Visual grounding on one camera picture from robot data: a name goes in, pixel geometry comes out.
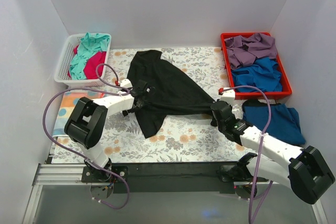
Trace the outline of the black t-shirt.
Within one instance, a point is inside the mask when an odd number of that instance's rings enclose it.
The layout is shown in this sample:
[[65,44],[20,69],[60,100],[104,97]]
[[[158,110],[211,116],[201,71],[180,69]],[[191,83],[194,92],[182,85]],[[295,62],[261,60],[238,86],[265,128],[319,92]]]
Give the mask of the black t-shirt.
[[161,58],[158,50],[138,51],[127,79],[132,90],[153,88],[140,96],[135,116],[144,137],[157,134],[168,115],[212,115],[215,100],[182,70]]

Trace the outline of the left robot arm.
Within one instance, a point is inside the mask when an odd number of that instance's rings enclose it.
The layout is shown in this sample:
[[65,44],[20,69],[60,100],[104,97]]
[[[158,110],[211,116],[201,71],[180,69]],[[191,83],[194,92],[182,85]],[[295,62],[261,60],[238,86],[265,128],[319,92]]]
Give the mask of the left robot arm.
[[100,144],[106,119],[114,114],[122,112],[127,115],[142,108],[145,99],[154,90],[154,87],[140,80],[132,88],[122,87],[117,95],[94,100],[82,97],[75,105],[64,132],[80,147],[90,174],[98,181],[106,182],[112,175],[112,163]]

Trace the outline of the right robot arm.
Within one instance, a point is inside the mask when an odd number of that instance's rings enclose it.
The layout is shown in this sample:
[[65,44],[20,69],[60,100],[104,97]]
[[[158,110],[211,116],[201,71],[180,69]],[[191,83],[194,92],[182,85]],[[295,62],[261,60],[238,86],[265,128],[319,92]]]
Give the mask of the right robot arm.
[[218,129],[225,137],[254,152],[244,155],[221,175],[235,181],[248,181],[255,175],[290,188],[308,204],[315,204],[335,183],[335,176],[320,151],[284,143],[256,126],[235,118],[225,101],[211,105]]

